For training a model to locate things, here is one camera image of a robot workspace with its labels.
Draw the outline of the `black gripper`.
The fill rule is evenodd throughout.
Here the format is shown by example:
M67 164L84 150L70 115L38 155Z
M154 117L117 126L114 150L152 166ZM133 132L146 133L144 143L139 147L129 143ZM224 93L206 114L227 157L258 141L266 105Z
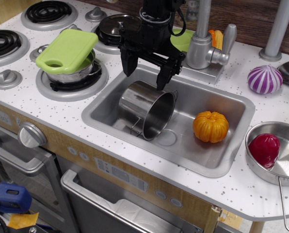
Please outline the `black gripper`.
M138 31L120 30L121 62L127 77L135 71L139 58L160 67L156 81L158 91L165 88L173 75L180 73L185 55L172 45L170 38L182 35L186 28L174 34L174 20L174 17L166 21L142 18Z

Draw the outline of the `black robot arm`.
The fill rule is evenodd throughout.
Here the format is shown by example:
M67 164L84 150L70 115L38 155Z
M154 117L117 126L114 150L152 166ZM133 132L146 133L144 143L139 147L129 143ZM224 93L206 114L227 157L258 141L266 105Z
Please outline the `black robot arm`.
M163 90L171 78L181 71L183 52L171 43L171 36L181 36L186 20L180 9L184 0L144 0L139 10L138 30L121 29L119 49L123 72L130 76L141 58L160 67L157 90Z

